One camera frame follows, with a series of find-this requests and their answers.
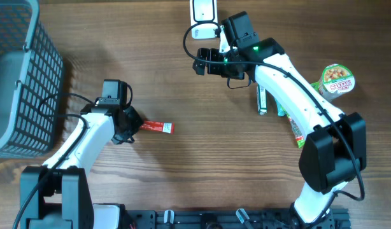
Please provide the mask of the dark green small box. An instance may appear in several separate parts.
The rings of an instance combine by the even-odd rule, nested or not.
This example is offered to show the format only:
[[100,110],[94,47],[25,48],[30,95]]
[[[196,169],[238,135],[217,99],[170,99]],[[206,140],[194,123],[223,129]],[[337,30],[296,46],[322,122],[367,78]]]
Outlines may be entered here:
[[267,113],[266,89],[257,85],[257,111],[259,115]]

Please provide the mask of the red snack packet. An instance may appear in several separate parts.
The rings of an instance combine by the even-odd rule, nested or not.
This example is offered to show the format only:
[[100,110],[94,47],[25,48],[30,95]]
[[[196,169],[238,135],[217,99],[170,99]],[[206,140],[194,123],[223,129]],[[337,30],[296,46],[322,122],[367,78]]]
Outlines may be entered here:
[[166,123],[166,122],[159,122],[159,121],[144,121],[144,124],[140,126],[141,130],[150,130],[154,132],[162,132],[167,134],[173,134],[174,133],[174,124],[173,123]]

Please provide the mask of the pale green wipes packet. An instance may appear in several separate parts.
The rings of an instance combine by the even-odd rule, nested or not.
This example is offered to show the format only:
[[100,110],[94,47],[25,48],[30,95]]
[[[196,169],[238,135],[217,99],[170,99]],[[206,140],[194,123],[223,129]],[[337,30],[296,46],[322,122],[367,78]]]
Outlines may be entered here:
[[277,100],[275,100],[275,103],[276,103],[276,108],[277,108],[277,111],[278,111],[278,116],[285,116],[286,112],[284,111],[284,109],[281,106],[281,104]]

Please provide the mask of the green snack bag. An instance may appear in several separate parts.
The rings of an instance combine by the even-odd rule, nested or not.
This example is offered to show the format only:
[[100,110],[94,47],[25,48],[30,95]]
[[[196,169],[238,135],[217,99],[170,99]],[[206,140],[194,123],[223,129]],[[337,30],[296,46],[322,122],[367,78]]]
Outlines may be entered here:
[[[318,92],[319,91],[319,82],[314,82],[311,84],[311,86]],[[305,143],[305,140],[304,140],[304,137],[299,129],[299,127],[297,126],[296,122],[294,121],[294,119],[292,119],[292,117],[286,113],[287,115],[287,118],[291,124],[291,127],[292,127],[292,132],[295,136],[295,140],[297,142],[297,146],[298,148],[302,148],[304,146],[304,143]]]

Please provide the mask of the instant noodle cup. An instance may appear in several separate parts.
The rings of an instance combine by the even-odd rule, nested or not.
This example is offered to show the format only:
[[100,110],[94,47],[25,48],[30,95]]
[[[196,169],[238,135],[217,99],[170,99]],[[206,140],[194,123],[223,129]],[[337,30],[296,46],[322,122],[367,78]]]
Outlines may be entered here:
[[353,73],[341,64],[327,66],[318,81],[318,92],[327,101],[332,101],[354,89]]

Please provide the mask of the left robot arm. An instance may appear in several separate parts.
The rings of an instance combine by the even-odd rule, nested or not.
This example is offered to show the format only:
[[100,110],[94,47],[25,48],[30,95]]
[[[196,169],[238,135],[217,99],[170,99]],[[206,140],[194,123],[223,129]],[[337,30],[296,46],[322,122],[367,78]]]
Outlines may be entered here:
[[132,107],[133,92],[120,80],[105,80],[100,97],[88,101],[79,122],[58,151],[20,177],[20,209],[14,228],[136,228],[123,204],[92,202],[87,176],[108,142],[134,143],[144,123]]

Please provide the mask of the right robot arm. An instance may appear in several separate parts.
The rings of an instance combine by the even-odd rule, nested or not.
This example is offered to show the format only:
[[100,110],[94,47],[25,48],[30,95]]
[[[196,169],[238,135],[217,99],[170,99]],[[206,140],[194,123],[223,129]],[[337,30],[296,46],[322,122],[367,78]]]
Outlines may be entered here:
[[264,226],[284,228],[349,228],[346,209],[334,209],[352,180],[363,184],[366,123],[358,113],[344,114],[324,99],[296,70],[273,38],[260,39],[244,11],[222,22],[206,23],[220,39],[217,49],[200,48],[193,56],[198,75],[216,74],[228,80],[248,80],[264,87],[295,121],[304,138],[299,170],[301,194],[279,220],[263,217]]

